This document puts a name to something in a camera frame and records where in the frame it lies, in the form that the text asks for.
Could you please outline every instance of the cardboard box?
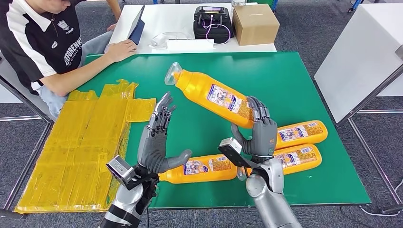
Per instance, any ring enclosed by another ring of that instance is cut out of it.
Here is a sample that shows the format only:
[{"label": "cardboard box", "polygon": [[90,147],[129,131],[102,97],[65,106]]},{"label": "cardboard box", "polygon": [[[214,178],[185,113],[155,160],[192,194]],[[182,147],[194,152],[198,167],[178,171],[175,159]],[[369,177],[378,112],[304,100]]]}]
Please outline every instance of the cardboard box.
[{"label": "cardboard box", "polygon": [[268,4],[236,6],[232,24],[239,45],[274,43],[280,27]]}]

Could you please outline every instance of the shirt logo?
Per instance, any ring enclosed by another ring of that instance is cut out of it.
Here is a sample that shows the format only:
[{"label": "shirt logo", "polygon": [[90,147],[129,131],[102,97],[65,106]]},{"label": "shirt logo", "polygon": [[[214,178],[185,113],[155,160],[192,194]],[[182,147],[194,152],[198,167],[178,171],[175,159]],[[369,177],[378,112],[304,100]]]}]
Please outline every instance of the shirt logo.
[{"label": "shirt logo", "polygon": [[81,37],[79,37],[78,40],[76,40],[67,48],[67,51],[64,54],[64,62],[67,67],[73,63],[74,58],[79,53],[81,48],[82,48]]},{"label": "shirt logo", "polygon": [[70,29],[70,26],[64,20],[59,21],[58,26],[64,31],[68,31]]},{"label": "shirt logo", "polygon": [[52,49],[54,49],[55,47],[57,47],[58,46],[58,43],[55,41],[55,42],[53,42],[53,44],[52,44]]}]

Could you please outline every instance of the cable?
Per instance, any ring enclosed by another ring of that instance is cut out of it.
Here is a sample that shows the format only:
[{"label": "cable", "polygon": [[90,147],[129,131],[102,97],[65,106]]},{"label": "cable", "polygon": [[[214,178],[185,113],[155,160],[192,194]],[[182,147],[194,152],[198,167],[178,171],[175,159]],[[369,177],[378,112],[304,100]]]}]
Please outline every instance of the cable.
[{"label": "cable", "polygon": [[[403,179],[402,179],[402,181],[400,182],[400,184],[398,184],[398,185],[396,186],[396,188],[394,188],[394,191],[397,191],[397,189],[398,189],[402,184],[403,184]],[[393,214],[393,215],[375,214],[375,213],[370,213],[370,212],[366,211],[362,206],[359,206],[359,208],[360,208],[363,212],[365,212],[365,214],[372,215],[372,216],[394,217],[394,216],[397,216],[397,215],[400,214],[400,211],[398,211],[396,214]],[[344,217],[348,218],[349,220],[354,221],[354,222],[356,222],[356,223],[358,223],[358,224],[360,224],[360,225],[362,225],[362,226],[364,226],[364,227],[367,227],[367,228],[374,228],[374,227],[367,226],[367,225],[365,225],[364,223],[362,223],[362,222],[360,222],[360,221],[357,221],[357,220],[355,220],[355,219],[353,219],[353,218],[348,217],[348,216],[343,212],[342,206],[340,206],[340,213],[341,213]]]},{"label": "cable", "polygon": [[402,179],[402,181],[400,182],[400,184],[398,184],[398,185],[396,186],[396,188],[394,188],[394,191],[397,191],[397,189],[398,189],[402,184],[403,184],[403,179]]},{"label": "cable", "polygon": [[[396,188],[394,188],[394,191],[397,191],[397,189],[398,189],[402,184],[403,184],[403,179],[402,179],[402,181],[400,182],[400,184],[398,184],[398,185],[396,186]],[[400,211],[398,211],[396,214],[392,214],[392,215],[375,214],[375,213],[371,213],[371,212],[366,211],[362,206],[359,206],[359,207],[360,207],[360,209],[361,209],[363,212],[365,212],[365,214],[372,215],[372,216],[393,217],[393,216],[396,216],[396,215],[399,215],[399,214],[400,214]]]},{"label": "cable", "polygon": [[206,39],[209,39],[208,37],[207,37],[207,35],[209,34],[209,32],[210,32],[210,30],[211,30],[211,24],[213,23],[213,15],[211,16],[211,19],[210,19],[210,25],[209,26],[207,26],[207,27],[209,27],[209,30],[207,31],[207,33],[206,33]]},{"label": "cable", "polygon": [[230,31],[230,29],[229,29],[227,26],[223,25],[223,24],[212,24],[212,22],[213,22],[213,15],[211,15],[210,25],[205,26],[205,25],[204,25],[204,20],[203,20],[203,28],[205,28],[205,29],[209,28],[209,30],[208,30],[207,33],[206,33],[206,39],[209,39],[207,36],[208,36],[208,34],[210,33],[211,28],[218,28],[218,26],[221,25],[221,26],[223,26],[224,28],[226,28],[227,31],[228,31],[228,40],[225,41],[224,43],[219,43],[219,44],[217,44],[217,45],[221,45],[221,44],[226,44],[226,43],[228,43],[228,41],[231,39],[231,31]]},{"label": "cable", "polygon": [[358,224],[360,224],[360,225],[362,225],[362,226],[364,226],[364,227],[367,227],[367,228],[374,228],[374,227],[367,226],[367,225],[365,225],[364,223],[362,223],[362,222],[360,222],[360,221],[358,221],[358,220],[355,220],[355,219],[353,219],[353,218],[348,217],[348,216],[343,212],[343,210],[342,210],[341,208],[342,208],[342,206],[340,206],[340,213],[341,213],[344,217],[346,217],[346,218],[348,218],[349,220],[354,221],[354,222],[356,222],[356,223],[358,223]]},{"label": "cable", "polygon": [[368,215],[373,215],[373,216],[393,217],[393,216],[396,216],[396,215],[399,215],[399,214],[400,214],[400,211],[398,211],[396,214],[392,214],[392,215],[375,214],[375,213],[370,213],[370,212],[366,211],[362,206],[359,206],[359,207],[360,207],[360,209],[361,209],[363,212],[365,212],[366,214],[368,214]]}]

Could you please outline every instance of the robotic arm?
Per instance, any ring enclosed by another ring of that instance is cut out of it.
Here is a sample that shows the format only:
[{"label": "robotic arm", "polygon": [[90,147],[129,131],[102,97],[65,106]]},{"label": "robotic arm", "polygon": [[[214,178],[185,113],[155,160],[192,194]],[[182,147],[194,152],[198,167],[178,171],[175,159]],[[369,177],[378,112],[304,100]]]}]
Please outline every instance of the robotic arm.
[{"label": "robotic arm", "polygon": [[[165,157],[168,125],[175,109],[175,106],[169,108],[172,101],[168,92],[157,103],[149,124],[143,130],[135,166],[131,167],[119,156],[107,164],[121,185],[99,228],[138,227],[141,215],[148,208],[151,198],[156,196],[158,173],[183,165],[190,158],[190,150],[183,151],[178,157]],[[273,157],[277,124],[270,118],[262,102],[254,97],[248,97],[248,102],[252,106],[255,121],[252,139],[246,140],[238,127],[232,124],[231,130],[236,140],[223,140],[219,150],[236,166],[253,168],[246,180],[246,188],[265,227],[301,228],[283,194],[281,161]],[[240,155],[240,144],[246,154],[252,155],[251,160]]]},{"label": "robotic arm", "polygon": [[270,118],[267,107],[261,101],[249,96],[248,102],[254,117],[252,139],[246,140],[234,124],[231,130],[244,153],[252,155],[252,159],[242,157],[240,151],[234,149],[231,145],[233,139],[223,140],[219,150],[236,166],[253,168],[246,180],[246,189],[266,228],[302,228],[283,194],[282,163],[273,157],[277,124]]},{"label": "robotic arm", "polygon": [[143,129],[135,166],[131,167],[119,155],[107,164],[121,185],[99,228],[138,227],[141,215],[156,196],[158,173],[183,165],[190,158],[190,150],[178,157],[165,157],[168,125],[175,109],[175,106],[169,108],[172,101],[168,92],[155,106],[149,124]]}]

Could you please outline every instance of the yellow plastic bag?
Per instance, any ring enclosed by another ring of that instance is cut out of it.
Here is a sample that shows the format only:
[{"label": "yellow plastic bag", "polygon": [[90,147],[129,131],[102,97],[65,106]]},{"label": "yellow plastic bag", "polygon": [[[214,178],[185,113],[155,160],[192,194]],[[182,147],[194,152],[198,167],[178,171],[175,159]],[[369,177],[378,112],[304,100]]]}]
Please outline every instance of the yellow plastic bag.
[{"label": "yellow plastic bag", "polygon": [[125,157],[129,122],[148,121],[154,99],[133,99],[135,83],[107,84],[70,93],[45,142],[15,211],[19,213],[105,211],[118,182],[106,163]]}]

